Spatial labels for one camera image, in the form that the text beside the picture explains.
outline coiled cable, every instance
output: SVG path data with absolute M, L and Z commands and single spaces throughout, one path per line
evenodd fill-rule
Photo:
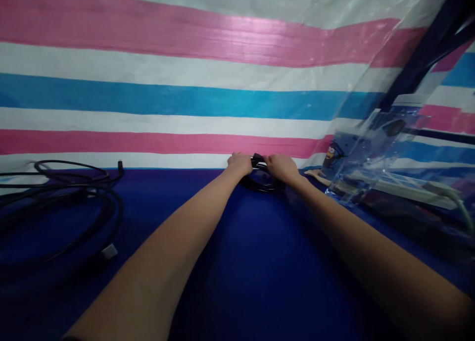
M 62 163 L 86 167 L 95 170 L 100 175 L 98 177 L 91 177 L 87 174 L 64 173 L 45 169 L 44 167 L 49 163 Z M 124 208 L 121 198 L 112 190 L 112 183 L 118 181 L 124 175 L 122 162 L 118 162 L 118 174 L 115 178 L 111 178 L 109 173 L 103 169 L 65 160 L 42 160 L 36 162 L 34 167 L 36 172 L 0 174 L 0 177 L 43 175 L 50 179 L 50 181 L 45 184 L 0 184 L 0 188 L 28 189 L 22 193 L 6 195 L 6 197 L 2 199 L 4 201 L 0 202 L 0 212 L 9 206 L 14 207 L 14 204 L 19 201 L 31 200 L 28 204 L 20 204 L 22 206 L 14 209 L 12 213 L 0 217 L 0 243 L 12 232 L 16 231 L 16 229 L 22 228 L 28 216 L 36 214 L 49 206 L 57 206 L 60 208 L 64 204 L 76 205 L 85 201 L 86 198 L 95 197 L 100 199 L 100 212 L 94 222 L 86 228 L 85 231 L 60 249 L 21 262 L 0 264 L 0 283 L 2 285 L 10 284 L 28 277 L 67 252 L 79 247 L 98 233 L 114 216 L 115 222 L 106 241 L 93 256 L 78 267 L 78 270 L 84 270 L 87 264 L 96 263 L 100 259 L 107 260 L 117 253 L 112 244 L 112 240 L 122 222 Z
M 264 158 L 260 155 L 255 153 L 254 156 L 251 158 L 251 164 L 254 169 L 262 170 L 263 172 L 270 175 L 269 170 L 267 169 L 267 165 L 264 161 Z M 246 175 L 240 181 L 241 185 L 246 187 L 249 190 L 262 192 L 262 193 L 278 193 L 284 191 L 285 184 L 280 180 L 269 176 L 271 183 L 264 184 L 255 181 L 251 178 L 250 175 Z

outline blue table surface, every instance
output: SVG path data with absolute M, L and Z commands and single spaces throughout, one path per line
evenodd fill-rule
M 219 173 L 127 170 L 115 186 L 125 205 L 114 241 L 117 257 L 93 277 L 39 305 L 26 302 L 19 309 L 5 302 L 12 296 L 38 294 L 44 285 L 67 274 L 98 248 L 108 225 L 47 269 L 0 287 L 0 340 L 59 340 L 160 223 Z M 37 216 L 35 224 L 2 241 L 0 263 L 57 249 L 83 231 L 97 211 L 91 201 L 82 208 Z M 473 297 L 473 263 L 442 261 L 364 210 L 352 211 Z M 263 194 L 242 186 L 233 192 L 196 263 L 170 333 L 172 341 L 401 338 L 292 192 Z

